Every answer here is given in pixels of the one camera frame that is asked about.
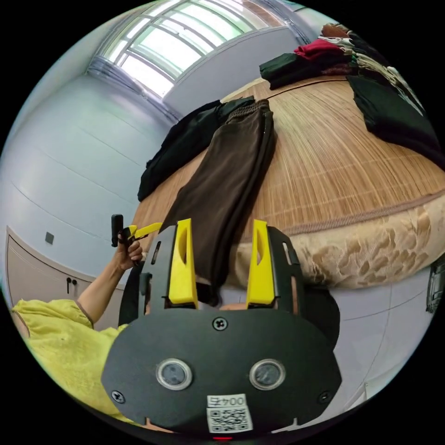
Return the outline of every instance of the mattress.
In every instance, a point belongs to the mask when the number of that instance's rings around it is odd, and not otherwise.
[[[396,282],[445,253],[445,172],[369,133],[343,76],[273,91],[257,79],[223,102],[250,95],[269,100],[277,146],[232,247],[227,285],[247,286],[253,219],[291,238],[307,282],[330,287]],[[134,224],[163,221],[204,156],[141,202]]]

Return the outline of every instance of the hand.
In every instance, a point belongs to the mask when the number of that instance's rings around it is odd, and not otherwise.
[[[139,241],[135,241],[128,248],[128,251],[126,251],[123,243],[119,243],[117,245],[116,260],[123,271],[131,269],[134,266],[133,261],[141,261],[142,247],[140,246]]]

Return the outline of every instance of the sticker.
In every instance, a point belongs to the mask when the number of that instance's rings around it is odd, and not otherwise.
[[[207,423],[211,433],[252,431],[254,427],[246,395],[208,395]]]

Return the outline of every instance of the pile of clothes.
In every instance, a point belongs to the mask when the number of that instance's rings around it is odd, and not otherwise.
[[[352,51],[319,38],[260,65],[260,74],[273,90],[313,77],[349,74],[351,62]]]
[[[355,32],[327,24],[314,42],[260,65],[260,74],[271,90],[311,77],[346,76],[368,131],[445,170],[445,152],[417,96],[396,68]]]
[[[337,25],[325,25],[314,42],[260,65],[260,74],[269,81],[271,90],[311,77],[365,76],[396,90],[424,114],[421,103],[399,72],[357,34]]]

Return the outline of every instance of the lens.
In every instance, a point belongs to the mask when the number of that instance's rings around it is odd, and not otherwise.
[[[182,360],[169,358],[158,365],[156,378],[163,387],[180,391],[191,384],[192,374]]]
[[[250,382],[262,391],[280,386],[285,378],[284,366],[276,360],[266,359],[257,362],[250,370]]]

